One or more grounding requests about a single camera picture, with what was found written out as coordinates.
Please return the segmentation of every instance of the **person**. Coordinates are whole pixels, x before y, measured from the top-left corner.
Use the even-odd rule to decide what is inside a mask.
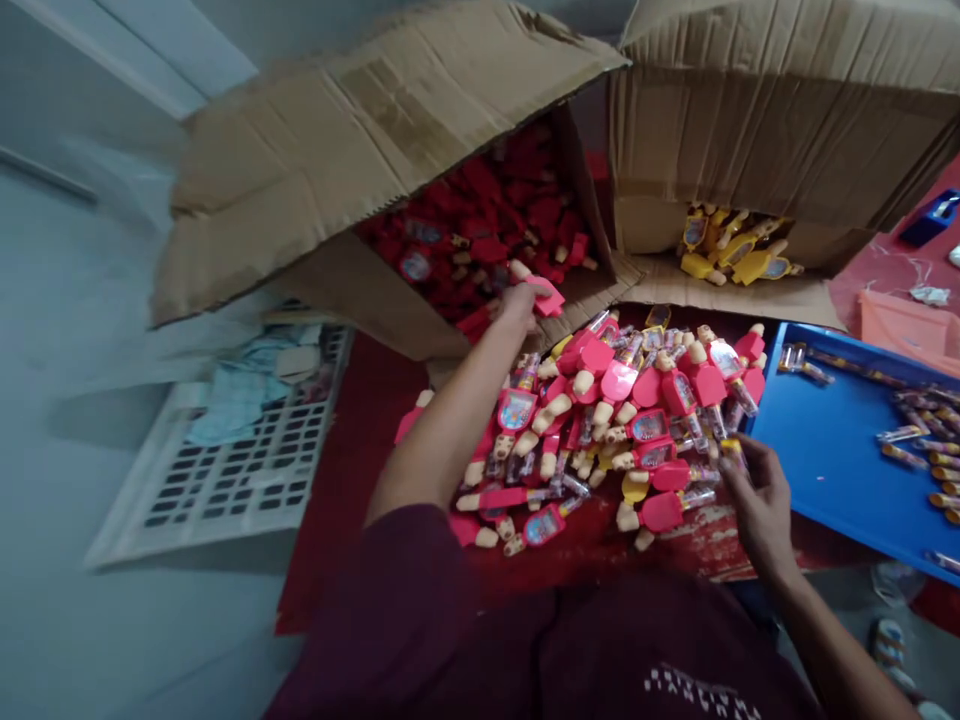
[[[721,468],[740,540],[819,699],[722,586],[668,572],[559,588],[478,613],[447,523],[464,468],[528,332],[519,285],[388,459],[367,526],[326,588],[266,717],[916,718],[801,574],[776,453],[740,437]]]

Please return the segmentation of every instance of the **gray floor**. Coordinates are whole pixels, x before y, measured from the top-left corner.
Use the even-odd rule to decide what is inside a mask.
[[[907,638],[906,670],[918,691],[960,720],[960,638],[914,615],[909,608],[893,608],[874,592],[869,568],[830,570],[810,575],[821,596],[844,626],[866,645],[874,621],[894,618]],[[785,634],[780,653],[803,674],[796,650]]]

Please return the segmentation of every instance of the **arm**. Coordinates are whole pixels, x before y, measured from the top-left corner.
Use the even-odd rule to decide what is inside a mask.
[[[533,301],[546,291],[523,283],[503,312],[396,447],[373,491],[367,524],[405,505],[446,511],[493,412],[513,360],[536,327]]]
[[[919,717],[801,574],[790,543],[790,486],[776,453],[751,438],[738,437],[750,478],[726,459],[721,469],[737,510],[740,540],[772,593],[828,716]]]

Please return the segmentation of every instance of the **pile of toys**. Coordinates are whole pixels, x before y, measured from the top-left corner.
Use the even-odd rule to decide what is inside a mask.
[[[511,260],[554,285],[571,268],[597,268],[574,199],[550,126],[537,121],[363,223],[360,234],[476,342],[510,282]]]
[[[781,255],[787,249],[783,238],[790,224],[786,218],[693,203],[677,247],[680,267],[717,286],[726,284],[728,277],[750,285],[755,280],[800,275],[803,266]]]
[[[877,433],[880,451],[911,470],[929,470],[942,490],[928,495],[930,503],[943,511],[948,522],[960,526],[960,393],[936,385],[911,388],[899,378],[804,343],[785,344],[777,370],[800,372],[819,385],[832,385],[836,379],[811,364],[810,359],[893,389],[893,405],[908,424]],[[910,443],[909,449],[896,444],[905,442]],[[929,462],[911,450],[927,453]]]
[[[706,325],[696,335],[667,328],[669,317],[656,306],[638,330],[607,310],[546,359],[519,359],[451,513],[464,545],[503,540],[507,556],[543,545],[608,473],[622,472],[617,525],[639,531],[644,550],[715,499],[721,453],[746,467],[729,436],[759,412],[763,325],[730,345]],[[428,401],[404,418],[397,442]],[[510,513],[520,507],[533,514],[518,532]]]

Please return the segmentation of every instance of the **hand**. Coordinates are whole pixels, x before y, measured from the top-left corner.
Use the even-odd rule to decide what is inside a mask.
[[[740,542],[762,578],[789,582],[800,574],[790,542],[790,485],[771,448],[746,435],[735,437],[750,477],[727,458],[720,460],[720,470],[737,511]]]
[[[509,287],[503,293],[497,320],[511,327],[522,328],[524,333],[532,333],[537,329],[537,319],[533,315],[533,302],[538,297],[548,297],[550,294],[547,288],[530,283]]]

